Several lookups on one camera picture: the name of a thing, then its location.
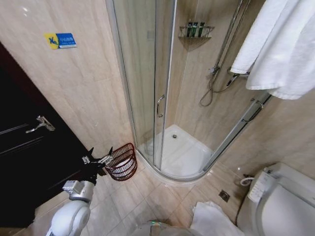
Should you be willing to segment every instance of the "dark wooden door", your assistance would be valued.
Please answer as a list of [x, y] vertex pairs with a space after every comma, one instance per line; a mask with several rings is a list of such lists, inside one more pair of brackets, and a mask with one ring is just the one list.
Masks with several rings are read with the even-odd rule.
[[[0, 56], [0, 227], [25, 227], [37, 206], [78, 179], [87, 150], [2, 45]], [[55, 130], [27, 133], [38, 116]]]

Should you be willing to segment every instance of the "door handle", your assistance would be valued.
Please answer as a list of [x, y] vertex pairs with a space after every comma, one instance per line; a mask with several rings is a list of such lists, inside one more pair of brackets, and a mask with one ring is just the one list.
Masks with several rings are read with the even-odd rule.
[[164, 94], [163, 94], [163, 95], [158, 99], [158, 101], [157, 101], [157, 117], [159, 117], [159, 118], [163, 117], [163, 114], [160, 114], [160, 113], [159, 113], [159, 103], [160, 103], [160, 101], [161, 101], [163, 98], [165, 98], [165, 95], [164, 95]]
[[43, 117], [43, 116], [38, 116], [37, 118], [36, 118], [36, 120], [38, 120], [39, 121], [39, 124], [38, 124], [38, 126], [36, 126], [35, 128], [33, 128], [33, 129], [30, 129], [30, 130], [27, 130], [27, 131], [25, 131], [25, 133], [32, 133], [32, 132], [34, 132], [35, 130], [37, 130], [38, 128], [40, 128], [40, 127], [42, 127], [42, 126], [44, 126], [44, 127], [46, 127], [49, 131], [54, 131], [56, 128], [45, 118], [45, 117]]
[[246, 122], [246, 123], [251, 122], [253, 119], [255, 119], [255, 117], [258, 115], [258, 113], [264, 108], [264, 105], [263, 105], [261, 102], [256, 101], [256, 103], [259, 104], [260, 107], [259, 107], [259, 108], [257, 109], [257, 111], [252, 115], [251, 118], [249, 118], [249, 119], [242, 119], [242, 120], [241, 120], [242, 122]]

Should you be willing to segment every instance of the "shower enclosure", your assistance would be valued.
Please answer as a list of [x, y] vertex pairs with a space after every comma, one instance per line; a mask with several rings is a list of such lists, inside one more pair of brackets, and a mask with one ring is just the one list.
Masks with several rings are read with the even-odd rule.
[[263, 2], [106, 0], [135, 146], [160, 175], [203, 176], [269, 99], [229, 72]]

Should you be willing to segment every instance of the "bidet seat control panel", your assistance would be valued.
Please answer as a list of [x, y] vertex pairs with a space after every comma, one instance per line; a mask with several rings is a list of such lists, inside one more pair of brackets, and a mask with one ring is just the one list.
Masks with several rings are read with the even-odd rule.
[[274, 182], [275, 182], [275, 178], [272, 177], [270, 174], [262, 171], [256, 181], [256, 183], [254, 184], [254, 186], [252, 187], [252, 189], [250, 190], [250, 192], [248, 193], [248, 198], [250, 200], [252, 200], [254, 203], [258, 203], [265, 191], [265, 189], [268, 189]]

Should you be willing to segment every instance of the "toiletry bottle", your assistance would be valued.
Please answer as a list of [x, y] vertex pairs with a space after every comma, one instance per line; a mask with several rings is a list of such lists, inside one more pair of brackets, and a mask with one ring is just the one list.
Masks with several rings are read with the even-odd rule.
[[204, 27], [205, 23], [204, 22], [200, 22], [200, 26], [199, 26], [199, 32], [198, 32], [198, 37], [200, 38], [202, 35], [202, 30]]
[[192, 27], [192, 22], [188, 22], [188, 26], [187, 26], [187, 36], [186, 36], [186, 37], [189, 37], [189, 36], [190, 36], [191, 27]]
[[192, 32], [191, 32], [191, 36], [192, 36], [192, 37], [195, 37], [197, 25], [198, 25], [198, 22], [194, 22], [194, 23], [193, 23]]

